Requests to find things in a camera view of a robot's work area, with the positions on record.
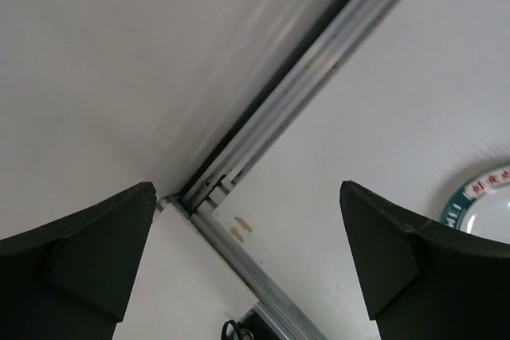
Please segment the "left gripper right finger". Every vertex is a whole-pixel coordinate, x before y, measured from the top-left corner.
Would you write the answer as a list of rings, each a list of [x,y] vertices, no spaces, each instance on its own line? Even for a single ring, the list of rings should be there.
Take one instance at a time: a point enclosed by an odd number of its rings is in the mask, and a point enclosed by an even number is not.
[[[507,339],[509,246],[451,229],[353,181],[339,204],[382,339]]]

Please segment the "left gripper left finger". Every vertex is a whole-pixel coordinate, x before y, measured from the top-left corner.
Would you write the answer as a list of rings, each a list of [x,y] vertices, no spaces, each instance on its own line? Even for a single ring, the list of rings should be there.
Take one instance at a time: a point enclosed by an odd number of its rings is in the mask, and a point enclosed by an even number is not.
[[[3,339],[110,339],[124,320],[155,212],[141,182],[1,241]]]

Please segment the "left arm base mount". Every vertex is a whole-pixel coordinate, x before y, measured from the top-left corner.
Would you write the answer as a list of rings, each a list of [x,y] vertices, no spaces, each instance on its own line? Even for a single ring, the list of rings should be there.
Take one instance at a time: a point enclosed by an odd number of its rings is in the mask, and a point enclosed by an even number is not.
[[[284,336],[268,319],[251,309],[238,321],[230,319],[224,322],[220,339],[281,340]]]

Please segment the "white plate green rim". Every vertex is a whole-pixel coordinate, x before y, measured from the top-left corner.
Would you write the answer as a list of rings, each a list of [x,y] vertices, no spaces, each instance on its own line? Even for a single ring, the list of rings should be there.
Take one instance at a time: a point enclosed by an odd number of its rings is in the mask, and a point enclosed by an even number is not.
[[[440,222],[488,240],[509,242],[509,162],[485,169],[461,185],[441,211]]]

